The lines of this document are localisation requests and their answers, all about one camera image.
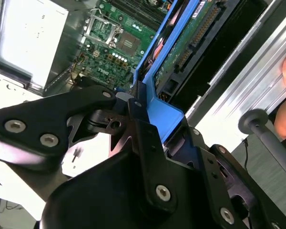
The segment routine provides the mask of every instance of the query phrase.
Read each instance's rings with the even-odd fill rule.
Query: black metal bracket
[[[111,140],[110,155],[131,149],[140,158],[147,208],[173,213],[177,196],[168,176],[167,161],[157,127],[149,123],[146,107],[139,100],[128,100],[130,121],[119,140]]]
[[[32,170],[57,168],[69,148],[74,126],[67,120],[81,113],[111,109],[115,95],[102,86],[82,89],[0,109],[0,160]]]
[[[248,210],[249,226],[258,228],[286,228],[286,216],[265,195],[260,186],[250,177],[232,154],[221,145],[214,145],[210,152],[225,168],[225,181],[232,177],[233,185],[227,186],[231,198],[241,197]]]

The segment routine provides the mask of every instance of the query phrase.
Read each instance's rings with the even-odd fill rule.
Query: bolt
[[[221,208],[220,209],[220,214],[223,217],[223,219],[228,223],[228,224],[234,224],[234,217],[232,213],[226,209],[226,208]]]
[[[4,127],[7,131],[11,133],[21,133],[25,130],[26,125],[19,120],[9,120],[4,124]]]
[[[271,225],[274,229],[280,229],[280,227],[274,222],[272,222]]]
[[[196,134],[196,135],[200,135],[200,132],[199,132],[198,130],[193,129],[193,131],[194,131],[194,134]]]
[[[139,106],[139,107],[142,106],[141,103],[139,103],[139,102],[134,102],[134,104],[136,104],[136,105]]]
[[[222,148],[221,146],[218,148],[219,149],[219,151],[220,152],[222,152],[223,154],[225,154],[226,152],[225,152],[225,149],[224,148]]]
[[[167,201],[169,201],[171,199],[170,191],[168,190],[167,187],[165,187],[163,185],[158,185],[156,187],[156,194],[164,202],[167,202]]]
[[[40,142],[46,147],[54,147],[58,145],[58,137],[52,134],[44,134],[40,137]]]
[[[110,98],[111,97],[111,94],[109,94],[108,92],[103,92],[103,95],[107,98]]]

